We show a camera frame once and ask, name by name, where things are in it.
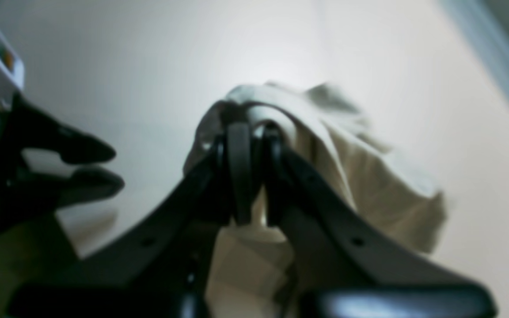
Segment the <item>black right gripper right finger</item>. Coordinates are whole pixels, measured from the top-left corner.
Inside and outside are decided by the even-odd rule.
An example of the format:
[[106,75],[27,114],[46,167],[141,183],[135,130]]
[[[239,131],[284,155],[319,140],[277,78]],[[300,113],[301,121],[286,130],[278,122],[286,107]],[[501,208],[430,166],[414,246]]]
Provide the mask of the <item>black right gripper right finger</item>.
[[365,222],[281,139],[262,138],[270,223],[293,247],[300,318],[494,318],[485,286],[408,251]]

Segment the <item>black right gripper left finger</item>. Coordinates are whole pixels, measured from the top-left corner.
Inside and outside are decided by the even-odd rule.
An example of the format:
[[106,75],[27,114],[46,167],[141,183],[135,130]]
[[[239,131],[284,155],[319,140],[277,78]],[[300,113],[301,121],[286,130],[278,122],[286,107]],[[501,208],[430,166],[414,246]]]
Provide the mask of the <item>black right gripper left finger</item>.
[[222,226],[251,220],[251,129],[230,124],[169,197],[129,233],[62,272],[26,283],[11,318],[210,318],[205,300]]

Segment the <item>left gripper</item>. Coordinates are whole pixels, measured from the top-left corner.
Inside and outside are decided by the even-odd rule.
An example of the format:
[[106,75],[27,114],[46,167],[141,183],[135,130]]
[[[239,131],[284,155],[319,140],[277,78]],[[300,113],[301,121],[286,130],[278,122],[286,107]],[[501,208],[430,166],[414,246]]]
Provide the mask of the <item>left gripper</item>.
[[73,165],[108,162],[117,154],[107,142],[15,95],[11,110],[0,109],[0,235],[60,208],[109,199],[125,187],[119,175],[97,166],[69,177],[28,172],[25,148],[53,151]]

